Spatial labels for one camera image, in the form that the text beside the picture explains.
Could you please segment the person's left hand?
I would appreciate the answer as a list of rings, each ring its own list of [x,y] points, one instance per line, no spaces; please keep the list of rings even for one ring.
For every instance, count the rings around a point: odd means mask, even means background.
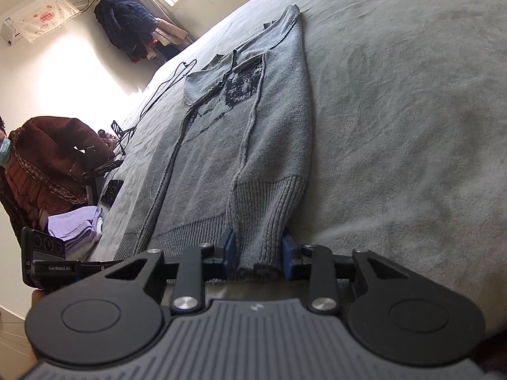
[[[37,305],[41,299],[43,299],[46,296],[46,293],[43,290],[36,289],[33,290],[31,295],[31,307],[34,307]]]

